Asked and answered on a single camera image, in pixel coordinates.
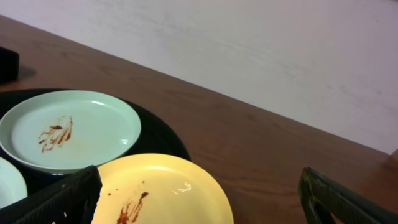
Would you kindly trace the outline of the yellow plate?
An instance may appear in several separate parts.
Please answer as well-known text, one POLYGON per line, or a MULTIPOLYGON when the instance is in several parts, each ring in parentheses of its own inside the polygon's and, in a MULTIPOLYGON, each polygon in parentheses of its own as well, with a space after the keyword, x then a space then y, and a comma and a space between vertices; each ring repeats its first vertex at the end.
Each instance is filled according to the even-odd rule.
POLYGON ((165 154, 122 157, 98 168, 93 223, 233 224, 228 198, 198 165, 165 154))

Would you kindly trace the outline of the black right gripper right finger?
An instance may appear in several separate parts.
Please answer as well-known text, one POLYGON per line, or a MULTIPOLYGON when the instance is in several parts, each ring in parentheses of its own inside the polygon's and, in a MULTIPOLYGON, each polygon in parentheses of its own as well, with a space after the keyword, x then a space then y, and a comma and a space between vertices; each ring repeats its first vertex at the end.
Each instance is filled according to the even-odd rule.
POLYGON ((310 224, 343 223, 395 224, 397 214, 365 199, 356 192, 309 167, 303 169, 299 195, 310 224))

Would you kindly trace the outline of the mint plate with two drops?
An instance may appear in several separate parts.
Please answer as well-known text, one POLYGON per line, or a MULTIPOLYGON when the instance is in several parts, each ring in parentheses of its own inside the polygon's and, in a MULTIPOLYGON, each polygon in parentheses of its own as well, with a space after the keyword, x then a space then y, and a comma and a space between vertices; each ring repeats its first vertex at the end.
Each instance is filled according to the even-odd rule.
POLYGON ((22 174, 9 161, 1 158, 0 163, 1 208, 16 203, 28 196, 22 174))

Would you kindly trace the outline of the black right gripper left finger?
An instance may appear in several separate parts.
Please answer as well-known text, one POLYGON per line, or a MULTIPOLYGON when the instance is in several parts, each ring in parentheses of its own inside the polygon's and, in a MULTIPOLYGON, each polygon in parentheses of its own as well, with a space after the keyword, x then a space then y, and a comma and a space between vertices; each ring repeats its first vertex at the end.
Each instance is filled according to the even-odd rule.
POLYGON ((1 223, 90 224, 102 182, 96 166, 88 166, 1 209, 1 223))

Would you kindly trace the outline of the round black tray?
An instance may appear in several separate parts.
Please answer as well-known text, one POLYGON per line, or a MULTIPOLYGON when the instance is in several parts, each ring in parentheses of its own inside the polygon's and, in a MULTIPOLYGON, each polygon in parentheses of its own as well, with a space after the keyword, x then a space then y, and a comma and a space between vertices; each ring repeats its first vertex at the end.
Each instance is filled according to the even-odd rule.
MULTIPOLYGON (((1 93, 1 116, 4 116, 13 106, 24 100, 55 91, 60 91, 60 89, 38 88, 4 91, 1 93)), ((183 142, 167 123, 145 108, 128 100, 125 102, 138 113, 142 124, 139 139, 125 153, 126 156, 142 153, 160 153, 177 156, 188 161, 191 159, 183 142)), ((49 174, 29 168, 13 159, 3 149, 1 149, 1 157, 14 165, 22 174, 28 195, 34 194, 65 177, 64 175, 49 174)))

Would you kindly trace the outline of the mint plate with sauce smear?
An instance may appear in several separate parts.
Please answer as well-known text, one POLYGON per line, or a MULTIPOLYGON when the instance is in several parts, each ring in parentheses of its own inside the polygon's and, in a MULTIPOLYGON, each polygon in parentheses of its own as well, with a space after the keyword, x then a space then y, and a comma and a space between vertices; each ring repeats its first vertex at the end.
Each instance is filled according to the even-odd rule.
POLYGON ((126 102, 94 91, 63 90, 30 97, 1 118, 1 148, 31 169, 71 174, 125 154, 141 120, 126 102))

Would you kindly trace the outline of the black rectangular tray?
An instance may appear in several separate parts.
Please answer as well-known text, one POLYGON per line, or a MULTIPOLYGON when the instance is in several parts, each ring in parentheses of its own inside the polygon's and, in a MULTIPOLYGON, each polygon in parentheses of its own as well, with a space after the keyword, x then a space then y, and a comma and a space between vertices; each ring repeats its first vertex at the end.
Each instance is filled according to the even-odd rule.
POLYGON ((17 52, 7 48, 0 48, 0 81, 1 84, 17 80, 19 73, 19 59, 17 52))

